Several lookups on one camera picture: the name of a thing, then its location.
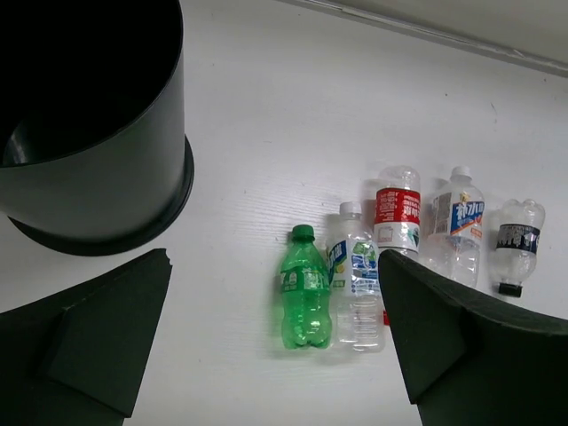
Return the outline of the clear bottle blue orange label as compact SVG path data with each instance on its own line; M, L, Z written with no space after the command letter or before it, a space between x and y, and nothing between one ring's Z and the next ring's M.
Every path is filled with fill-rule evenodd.
M469 167L456 166L433 196L425 246L425 264L469 288L477 285L485 199L473 185Z

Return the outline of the small clear bottle black label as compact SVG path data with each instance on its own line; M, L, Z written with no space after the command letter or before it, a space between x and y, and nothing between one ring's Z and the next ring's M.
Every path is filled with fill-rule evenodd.
M520 298L534 272L546 211L533 199L506 201L497 214L498 230L490 275L503 296Z

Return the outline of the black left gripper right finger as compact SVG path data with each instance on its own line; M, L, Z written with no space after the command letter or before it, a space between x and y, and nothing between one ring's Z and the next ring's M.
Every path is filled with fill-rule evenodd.
M567 322L449 280L387 249L383 301L424 425L565 425Z

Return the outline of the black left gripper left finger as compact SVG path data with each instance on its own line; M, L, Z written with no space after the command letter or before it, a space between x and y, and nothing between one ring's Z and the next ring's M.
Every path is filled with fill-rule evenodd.
M1 314L3 425L121 425L133 414L168 292L155 248Z

